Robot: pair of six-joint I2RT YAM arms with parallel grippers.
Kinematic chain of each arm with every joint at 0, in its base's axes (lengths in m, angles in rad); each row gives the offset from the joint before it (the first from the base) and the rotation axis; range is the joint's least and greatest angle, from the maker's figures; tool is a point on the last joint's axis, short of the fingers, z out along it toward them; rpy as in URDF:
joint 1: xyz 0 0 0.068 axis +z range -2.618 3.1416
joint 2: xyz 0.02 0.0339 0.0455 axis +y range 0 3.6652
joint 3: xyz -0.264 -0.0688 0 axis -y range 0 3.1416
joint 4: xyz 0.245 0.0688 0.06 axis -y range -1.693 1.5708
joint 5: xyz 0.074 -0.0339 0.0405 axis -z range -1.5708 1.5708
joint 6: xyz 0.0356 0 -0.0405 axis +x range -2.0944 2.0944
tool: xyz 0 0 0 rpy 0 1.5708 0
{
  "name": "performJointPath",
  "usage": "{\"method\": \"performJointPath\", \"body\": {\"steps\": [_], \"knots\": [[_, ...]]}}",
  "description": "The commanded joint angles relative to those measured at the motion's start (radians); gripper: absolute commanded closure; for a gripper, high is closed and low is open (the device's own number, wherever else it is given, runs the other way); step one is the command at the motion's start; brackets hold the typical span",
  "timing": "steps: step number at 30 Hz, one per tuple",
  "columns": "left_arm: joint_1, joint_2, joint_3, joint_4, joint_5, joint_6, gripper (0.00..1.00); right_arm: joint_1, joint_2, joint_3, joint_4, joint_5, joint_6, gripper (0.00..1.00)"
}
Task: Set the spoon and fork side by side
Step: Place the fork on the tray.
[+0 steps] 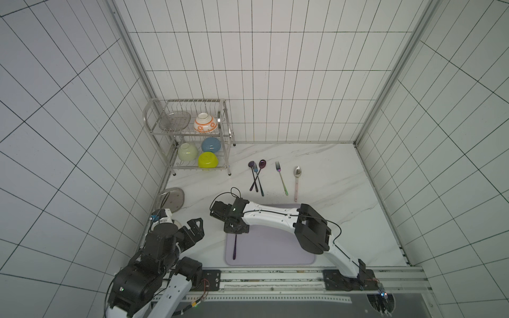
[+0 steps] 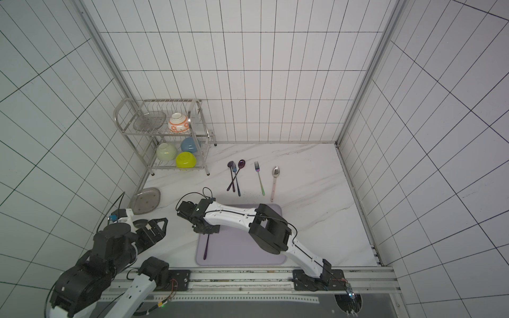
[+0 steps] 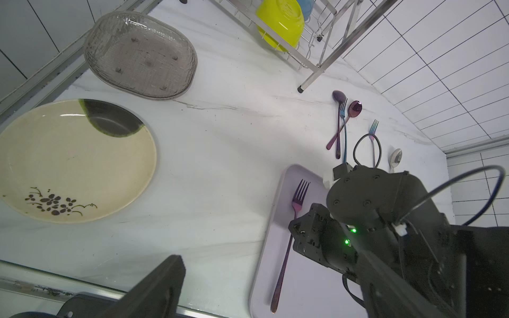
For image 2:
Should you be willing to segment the dark purple fork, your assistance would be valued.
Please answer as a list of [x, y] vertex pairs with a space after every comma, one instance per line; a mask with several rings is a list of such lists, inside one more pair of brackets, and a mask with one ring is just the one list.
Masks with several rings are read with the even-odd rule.
[[206, 260], [207, 257], [208, 257], [209, 238], [210, 238], [210, 234], [207, 235], [207, 240], [205, 242], [205, 249], [204, 249], [204, 254], [203, 254], [203, 260]]

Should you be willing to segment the blue fork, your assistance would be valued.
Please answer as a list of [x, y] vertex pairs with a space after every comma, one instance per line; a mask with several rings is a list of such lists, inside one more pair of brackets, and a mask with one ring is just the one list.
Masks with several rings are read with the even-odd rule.
[[236, 163], [233, 163], [233, 172], [235, 173], [234, 180], [235, 180], [235, 185], [237, 186], [237, 195], [241, 196], [241, 190], [240, 190], [238, 179], [237, 179], [239, 169], [237, 168]]

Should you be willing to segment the dark purple spoon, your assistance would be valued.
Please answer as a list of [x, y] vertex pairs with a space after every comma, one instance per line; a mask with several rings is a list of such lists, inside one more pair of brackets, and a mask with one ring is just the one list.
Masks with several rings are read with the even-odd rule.
[[233, 177], [233, 166], [234, 166], [234, 161], [230, 161], [228, 162], [227, 166], [230, 170], [230, 175], [231, 175], [231, 183], [229, 184], [229, 187], [227, 189], [227, 191], [229, 191], [230, 189], [233, 190], [233, 192], [235, 192], [235, 185], [234, 185], [234, 177]]

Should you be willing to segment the purple magenta spoon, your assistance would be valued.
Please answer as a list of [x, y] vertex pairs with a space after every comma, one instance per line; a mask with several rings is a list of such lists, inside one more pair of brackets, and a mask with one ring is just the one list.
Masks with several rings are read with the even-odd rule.
[[245, 160], [240, 160], [239, 161], [239, 165], [238, 165], [238, 169], [237, 169], [237, 172], [235, 173], [235, 177], [233, 178], [233, 180], [231, 181], [231, 183], [229, 184], [229, 187], [228, 187], [228, 190], [230, 190], [234, 184], [234, 181], [237, 179], [237, 175], [238, 173], [241, 171], [241, 169], [243, 169], [246, 165], [246, 162]]

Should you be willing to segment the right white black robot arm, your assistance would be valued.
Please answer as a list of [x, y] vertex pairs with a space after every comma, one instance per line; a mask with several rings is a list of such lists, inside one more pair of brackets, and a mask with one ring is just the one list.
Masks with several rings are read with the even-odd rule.
[[212, 235], [223, 227], [248, 232], [259, 248], [270, 254], [283, 254], [300, 268], [294, 270], [296, 290], [328, 291], [331, 288], [348, 291], [343, 274], [334, 274], [332, 265], [304, 247], [297, 239], [297, 229], [269, 205], [233, 207], [204, 198], [195, 204], [183, 201], [176, 207], [177, 216], [191, 222], [198, 234]]

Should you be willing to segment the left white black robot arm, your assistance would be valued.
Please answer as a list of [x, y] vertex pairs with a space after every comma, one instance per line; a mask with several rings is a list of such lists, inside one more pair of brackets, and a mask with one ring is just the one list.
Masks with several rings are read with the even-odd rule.
[[[168, 220], [152, 219], [141, 228], [112, 223], [94, 235], [93, 248], [66, 270], [50, 290], [45, 317], [91, 317], [113, 280], [166, 235]], [[140, 317], [188, 290], [189, 270], [172, 270], [167, 262], [147, 258], [127, 291], [114, 299], [107, 317]]]

